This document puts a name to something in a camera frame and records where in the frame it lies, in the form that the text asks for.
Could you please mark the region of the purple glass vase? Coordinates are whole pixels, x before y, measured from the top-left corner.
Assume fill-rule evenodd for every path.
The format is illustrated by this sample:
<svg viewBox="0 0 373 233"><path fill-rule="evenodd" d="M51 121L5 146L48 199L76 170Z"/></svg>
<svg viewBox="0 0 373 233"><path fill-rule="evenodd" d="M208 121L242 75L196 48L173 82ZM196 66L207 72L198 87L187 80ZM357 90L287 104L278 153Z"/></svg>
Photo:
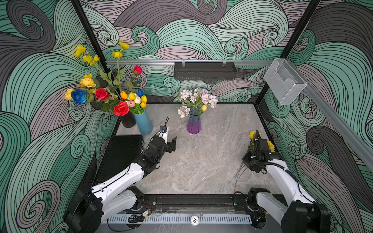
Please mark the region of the purple glass vase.
<svg viewBox="0 0 373 233"><path fill-rule="evenodd" d="M201 118L200 115L190 115L187 123L187 131L196 135L201 131Z"/></svg>

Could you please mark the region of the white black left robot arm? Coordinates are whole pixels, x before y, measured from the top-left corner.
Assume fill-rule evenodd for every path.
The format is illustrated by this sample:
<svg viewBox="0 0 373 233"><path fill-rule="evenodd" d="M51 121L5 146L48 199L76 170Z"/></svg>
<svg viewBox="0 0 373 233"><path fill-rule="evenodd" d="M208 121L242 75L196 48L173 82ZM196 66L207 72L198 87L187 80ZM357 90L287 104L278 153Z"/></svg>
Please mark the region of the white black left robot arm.
<svg viewBox="0 0 373 233"><path fill-rule="evenodd" d="M160 135L123 171L94 187L79 188L64 214L69 233L94 233L101 223L126 209L142 207L141 192L134 186L156 169L165 152L176 150L177 138L167 142Z"/></svg>

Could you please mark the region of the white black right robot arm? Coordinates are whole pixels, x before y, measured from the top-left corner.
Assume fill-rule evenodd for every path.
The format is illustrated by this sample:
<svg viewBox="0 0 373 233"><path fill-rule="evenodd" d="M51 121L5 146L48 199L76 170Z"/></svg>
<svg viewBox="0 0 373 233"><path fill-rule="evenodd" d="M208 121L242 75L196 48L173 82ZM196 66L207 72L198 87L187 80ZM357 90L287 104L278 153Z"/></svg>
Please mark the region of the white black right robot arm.
<svg viewBox="0 0 373 233"><path fill-rule="evenodd" d="M248 207L257 211L252 225L261 228L269 214L284 233L328 233L331 226L328 209L303 189L299 179L275 151L274 144L262 138L259 131L250 132L250 140L248 152L242 159L244 165L255 173L270 174L285 199L282 202L269 190L252 187L247 198Z"/></svg>

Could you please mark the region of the teal ceramic vase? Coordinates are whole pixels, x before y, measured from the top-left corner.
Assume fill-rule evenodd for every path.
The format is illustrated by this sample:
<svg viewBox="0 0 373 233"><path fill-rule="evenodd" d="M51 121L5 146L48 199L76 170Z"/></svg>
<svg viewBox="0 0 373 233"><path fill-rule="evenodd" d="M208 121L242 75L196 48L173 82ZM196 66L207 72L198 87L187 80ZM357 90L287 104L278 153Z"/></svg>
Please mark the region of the teal ceramic vase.
<svg viewBox="0 0 373 233"><path fill-rule="evenodd" d="M148 135L153 131L152 122L146 111L141 114L135 114L134 116L141 134Z"/></svg>

